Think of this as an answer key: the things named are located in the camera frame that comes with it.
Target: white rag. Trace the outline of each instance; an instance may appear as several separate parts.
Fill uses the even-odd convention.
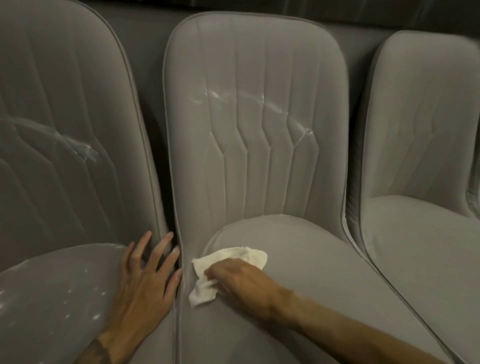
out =
[[[195,288],[189,296],[190,305],[192,307],[215,299],[218,289],[213,287],[213,285],[218,283],[218,281],[216,279],[207,280],[204,272],[213,263],[227,258],[239,258],[259,269],[263,269],[267,263],[267,253],[262,252],[261,250],[247,248],[245,246],[217,250],[215,253],[204,256],[203,258],[192,260],[193,269],[195,269],[195,273],[198,277]]]

